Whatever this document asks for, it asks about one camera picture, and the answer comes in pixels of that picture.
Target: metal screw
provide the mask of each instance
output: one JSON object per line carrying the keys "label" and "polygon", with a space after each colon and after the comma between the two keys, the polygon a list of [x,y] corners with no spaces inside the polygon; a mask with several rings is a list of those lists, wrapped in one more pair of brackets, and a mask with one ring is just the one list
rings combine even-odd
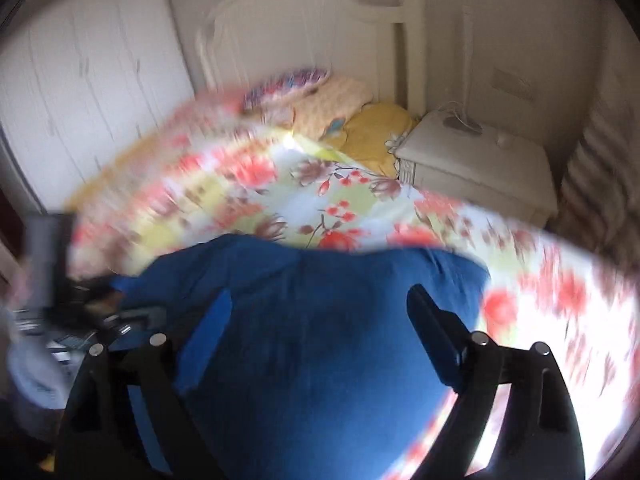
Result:
{"label": "metal screw", "polygon": [[484,346],[489,342],[489,336],[484,332],[476,330],[475,332],[471,333],[471,341],[473,341],[477,345]]}
{"label": "metal screw", "polygon": [[166,336],[162,332],[158,332],[157,334],[153,334],[149,338],[149,344],[151,346],[162,346],[166,343]]}
{"label": "metal screw", "polygon": [[103,350],[104,346],[102,346],[100,343],[96,343],[94,345],[91,345],[91,347],[89,348],[89,354],[96,357],[100,355]]}
{"label": "metal screw", "polygon": [[542,355],[551,354],[551,348],[549,348],[549,345],[546,343],[543,343],[542,341],[538,341],[537,343],[535,343],[535,345],[533,345],[533,348],[535,348],[536,352],[538,352],[539,354],[542,354]]}

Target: curtain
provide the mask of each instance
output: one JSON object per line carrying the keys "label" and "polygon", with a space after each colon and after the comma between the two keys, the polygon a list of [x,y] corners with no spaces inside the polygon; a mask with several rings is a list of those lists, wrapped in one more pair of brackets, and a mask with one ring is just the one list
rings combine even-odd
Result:
{"label": "curtain", "polygon": [[640,42],[604,0],[600,75],[584,133],[560,190],[552,231],[640,270]]}

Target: wall socket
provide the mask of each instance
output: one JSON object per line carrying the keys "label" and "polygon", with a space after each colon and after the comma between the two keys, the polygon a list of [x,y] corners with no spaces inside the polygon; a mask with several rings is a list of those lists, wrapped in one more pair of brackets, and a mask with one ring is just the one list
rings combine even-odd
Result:
{"label": "wall socket", "polygon": [[495,66],[491,76],[491,86],[524,101],[533,102],[536,100],[536,85],[533,81],[505,72]]}

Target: white wardrobe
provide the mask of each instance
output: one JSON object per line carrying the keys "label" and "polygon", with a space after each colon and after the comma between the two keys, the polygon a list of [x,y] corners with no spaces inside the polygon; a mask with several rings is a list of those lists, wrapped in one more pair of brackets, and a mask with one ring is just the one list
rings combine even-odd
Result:
{"label": "white wardrobe", "polygon": [[5,148],[47,210],[192,96],[168,0],[57,0],[0,45]]}

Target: white nightstand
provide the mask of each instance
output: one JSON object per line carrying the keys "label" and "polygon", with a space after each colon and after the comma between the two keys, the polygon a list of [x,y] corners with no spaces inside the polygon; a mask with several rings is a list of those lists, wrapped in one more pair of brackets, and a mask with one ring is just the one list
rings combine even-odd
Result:
{"label": "white nightstand", "polygon": [[490,126],[446,128],[447,116],[427,114],[396,150],[400,180],[544,227],[558,212],[545,150]]}

